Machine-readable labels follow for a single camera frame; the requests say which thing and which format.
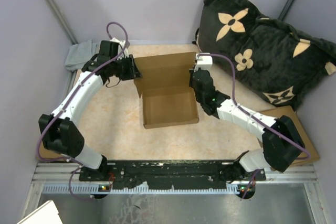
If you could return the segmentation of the brown cardboard box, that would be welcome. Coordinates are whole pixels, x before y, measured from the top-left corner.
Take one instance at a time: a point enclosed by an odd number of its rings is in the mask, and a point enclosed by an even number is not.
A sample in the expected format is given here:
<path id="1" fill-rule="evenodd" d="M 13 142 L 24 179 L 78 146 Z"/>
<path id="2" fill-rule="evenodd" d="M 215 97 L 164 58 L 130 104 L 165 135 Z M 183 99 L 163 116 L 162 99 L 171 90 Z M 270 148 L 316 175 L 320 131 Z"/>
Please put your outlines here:
<path id="1" fill-rule="evenodd" d="M 194 90 L 189 87 L 195 56 L 182 52 L 135 59 L 142 75 L 134 84 L 142 99 L 145 129 L 199 122 Z"/>

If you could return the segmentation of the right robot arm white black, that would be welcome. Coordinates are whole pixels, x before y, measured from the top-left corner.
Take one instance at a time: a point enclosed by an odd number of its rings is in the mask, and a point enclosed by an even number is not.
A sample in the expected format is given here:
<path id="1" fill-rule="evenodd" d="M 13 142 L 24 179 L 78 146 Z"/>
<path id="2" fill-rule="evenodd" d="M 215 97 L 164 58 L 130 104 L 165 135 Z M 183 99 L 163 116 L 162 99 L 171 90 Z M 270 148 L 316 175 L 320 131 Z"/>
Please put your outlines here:
<path id="1" fill-rule="evenodd" d="M 265 168 L 284 172 L 301 153 L 309 154 L 290 117 L 275 118 L 239 105 L 215 88 L 209 71 L 191 69 L 189 86 L 207 115 L 240 126 L 261 143 L 261 148 L 243 152 L 223 169 L 227 182 L 252 178 Z"/>

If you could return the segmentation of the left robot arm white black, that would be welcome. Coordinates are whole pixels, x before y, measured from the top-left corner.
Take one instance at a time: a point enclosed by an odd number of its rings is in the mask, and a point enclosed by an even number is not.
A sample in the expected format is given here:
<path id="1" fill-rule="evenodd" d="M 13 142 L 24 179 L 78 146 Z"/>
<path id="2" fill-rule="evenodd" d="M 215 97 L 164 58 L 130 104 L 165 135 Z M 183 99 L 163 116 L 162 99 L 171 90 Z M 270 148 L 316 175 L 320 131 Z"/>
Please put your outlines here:
<path id="1" fill-rule="evenodd" d="M 107 158 L 85 144 L 78 124 L 93 96 L 111 77 L 121 81 L 142 77 L 128 46 L 126 40 L 103 40 L 99 52 L 84 64 L 77 83 L 61 105 L 38 121 L 43 147 L 78 163 L 90 172 L 90 178 L 97 180 L 108 177 Z"/>

